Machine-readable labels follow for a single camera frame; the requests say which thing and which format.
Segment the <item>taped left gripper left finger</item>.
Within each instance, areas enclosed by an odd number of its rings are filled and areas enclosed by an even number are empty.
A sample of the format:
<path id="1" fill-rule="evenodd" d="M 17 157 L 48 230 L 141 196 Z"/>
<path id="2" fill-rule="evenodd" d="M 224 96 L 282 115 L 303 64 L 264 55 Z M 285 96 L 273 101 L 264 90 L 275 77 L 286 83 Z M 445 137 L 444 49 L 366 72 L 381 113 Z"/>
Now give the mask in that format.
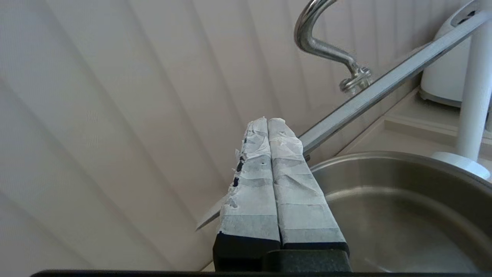
<path id="1" fill-rule="evenodd" d="M 262 270 L 264 256 L 281 249 L 265 117 L 248 123 L 237 158 L 234 179 L 219 213 L 214 267 Z"/>

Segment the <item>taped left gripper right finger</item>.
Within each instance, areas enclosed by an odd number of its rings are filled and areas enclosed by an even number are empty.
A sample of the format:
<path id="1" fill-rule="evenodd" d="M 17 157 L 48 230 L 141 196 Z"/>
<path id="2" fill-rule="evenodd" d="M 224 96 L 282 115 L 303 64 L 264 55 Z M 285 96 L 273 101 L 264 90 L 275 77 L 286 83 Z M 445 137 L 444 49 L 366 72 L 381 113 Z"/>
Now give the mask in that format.
<path id="1" fill-rule="evenodd" d="M 268 121 L 268 132 L 282 248 L 335 249 L 349 254 L 346 239 L 304 159 L 302 142 L 281 118 Z"/>

